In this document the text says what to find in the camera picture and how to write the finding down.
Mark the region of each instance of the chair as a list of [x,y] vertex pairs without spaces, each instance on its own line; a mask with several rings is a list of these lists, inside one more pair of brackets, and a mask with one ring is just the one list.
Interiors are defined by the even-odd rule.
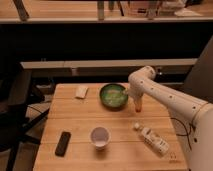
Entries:
[[187,75],[181,88],[184,93],[213,103],[213,36]]
[[44,100],[43,94],[32,84],[31,71],[19,63],[0,59],[0,152],[10,149],[7,171],[12,171],[20,142],[40,144],[40,140],[27,135],[35,124],[48,114],[41,113],[32,121],[26,117],[27,106]]

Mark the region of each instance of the green bowl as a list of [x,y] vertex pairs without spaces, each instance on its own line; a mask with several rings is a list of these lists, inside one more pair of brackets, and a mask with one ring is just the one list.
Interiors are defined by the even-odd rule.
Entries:
[[126,88],[120,84],[107,84],[101,88],[100,99],[104,106],[110,109],[120,109],[128,101],[128,95],[124,93]]

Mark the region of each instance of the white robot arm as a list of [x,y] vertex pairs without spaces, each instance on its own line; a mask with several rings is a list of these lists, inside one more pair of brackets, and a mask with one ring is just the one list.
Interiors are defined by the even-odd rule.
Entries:
[[195,142],[189,159],[191,171],[213,170],[213,104],[152,81],[155,70],[146,66],[129,76],[128,94],[136,111],[141,111],[143,93],[157,99],[174,112],[183,115],[196,127]]

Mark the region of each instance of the bottle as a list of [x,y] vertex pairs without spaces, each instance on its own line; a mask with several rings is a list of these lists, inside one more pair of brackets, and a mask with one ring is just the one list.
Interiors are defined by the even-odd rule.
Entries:
[[135,123],[134,129],[140,132],[144,141],[152,147],[154,151],[160,155],[165,155],[169,150],[169,144],[163,140],[157,133],[148,127],[142,127],[140,124]]

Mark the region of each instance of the white cup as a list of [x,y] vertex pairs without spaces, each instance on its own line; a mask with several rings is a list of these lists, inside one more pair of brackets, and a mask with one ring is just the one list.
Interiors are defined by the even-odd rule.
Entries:
[[109,132],[106,128],[96,127],[92,130],[90,139],[97,150],[103,150],[109,143]]

